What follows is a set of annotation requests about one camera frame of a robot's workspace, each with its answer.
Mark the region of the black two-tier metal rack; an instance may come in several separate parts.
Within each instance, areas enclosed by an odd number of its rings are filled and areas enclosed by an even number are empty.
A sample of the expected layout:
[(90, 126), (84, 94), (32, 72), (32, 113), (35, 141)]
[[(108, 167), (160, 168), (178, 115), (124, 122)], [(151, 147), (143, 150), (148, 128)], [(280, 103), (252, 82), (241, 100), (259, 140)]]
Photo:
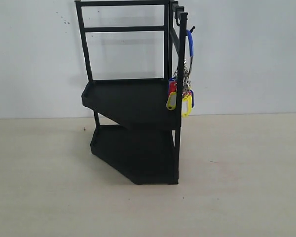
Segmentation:
[[(164, 7), (160, 26), (87, 27), (85, 7)], [(182, 93), (185, 56), (189, 55), (188, 13), (176, 0), (88, 0), (75, 2), (86, 66), (83, 106), (94, 113), (91, 152), (137, 185), (179, 182)], [(164, 34), (163, 77), (148, 79), (93, 79), (88, 33), (158, 32)], [(178, 68), (176, 108), (166, 108), (168, 79)]]

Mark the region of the bunch of colourful key tags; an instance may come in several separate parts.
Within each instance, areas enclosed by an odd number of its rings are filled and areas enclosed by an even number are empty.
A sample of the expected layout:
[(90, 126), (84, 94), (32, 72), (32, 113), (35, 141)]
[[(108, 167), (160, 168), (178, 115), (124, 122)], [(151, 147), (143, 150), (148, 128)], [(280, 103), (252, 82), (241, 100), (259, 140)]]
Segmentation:
[[(195, 26), (190, 30), (187, 30), (188, 47), (189, 47), (189, 67), (187, 61), (184, 61), (184, 78), (183, 78), (183, 93), (182, 93), (182, 117), (188, 117), (195, 105), (194, 92), (191, 89), (190, 74), (192, 71), (192, 63), (194, 57), (194, 42), (192, 32)], [(168, 94), (166, 108), (173, 111), (176, 108), (176, 96), (177, 96), (177, 79), (178, 79), (178, 68), (175, 70), (173, 76), (168, 79)]]

